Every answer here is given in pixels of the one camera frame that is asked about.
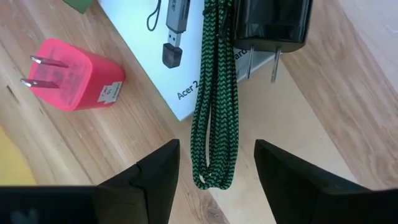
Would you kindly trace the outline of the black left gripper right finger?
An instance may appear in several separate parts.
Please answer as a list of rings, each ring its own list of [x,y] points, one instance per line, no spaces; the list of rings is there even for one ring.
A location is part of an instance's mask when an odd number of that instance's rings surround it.
[[[367,189],[263,139],[254,160],[277,224],[398,224],[398,189]]]

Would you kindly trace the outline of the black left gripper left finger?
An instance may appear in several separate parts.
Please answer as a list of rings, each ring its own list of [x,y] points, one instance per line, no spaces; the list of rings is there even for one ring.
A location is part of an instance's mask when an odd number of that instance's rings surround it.
[[[178,183],[180,141],[172,139],[99,185],[99,224],[168,224]]]

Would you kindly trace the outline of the pink wall charger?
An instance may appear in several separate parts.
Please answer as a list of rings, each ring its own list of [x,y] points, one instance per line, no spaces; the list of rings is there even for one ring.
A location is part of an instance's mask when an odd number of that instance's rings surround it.
[[[30,59],[21,83],[63,111],[110,107],[125,80],[116,62],[58,39],[45,40]]]

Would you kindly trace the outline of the white Acer card reader box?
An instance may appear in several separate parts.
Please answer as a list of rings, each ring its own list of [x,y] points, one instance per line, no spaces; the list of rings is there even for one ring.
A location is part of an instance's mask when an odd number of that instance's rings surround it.
[[[62,0],[65,4],[79,12],[84,14],[92,5],[93,0]]]
[[[178,120],[195,109],[204,0],[98,0]]]

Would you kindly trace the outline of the black wall charger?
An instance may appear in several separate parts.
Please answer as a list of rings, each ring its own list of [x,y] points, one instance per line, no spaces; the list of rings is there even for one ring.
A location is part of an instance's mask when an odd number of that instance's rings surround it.
[[[236,0],[234,47],[274,53],[271,82],[275,83],[280,55],[306,44],[312,7],[313,0]]]

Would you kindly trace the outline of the yellow translucent plastic bin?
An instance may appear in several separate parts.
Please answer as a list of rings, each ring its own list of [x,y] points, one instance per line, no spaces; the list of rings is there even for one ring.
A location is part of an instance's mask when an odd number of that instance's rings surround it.
[[[0,185],[35,184],[25,158],[0,127]]]

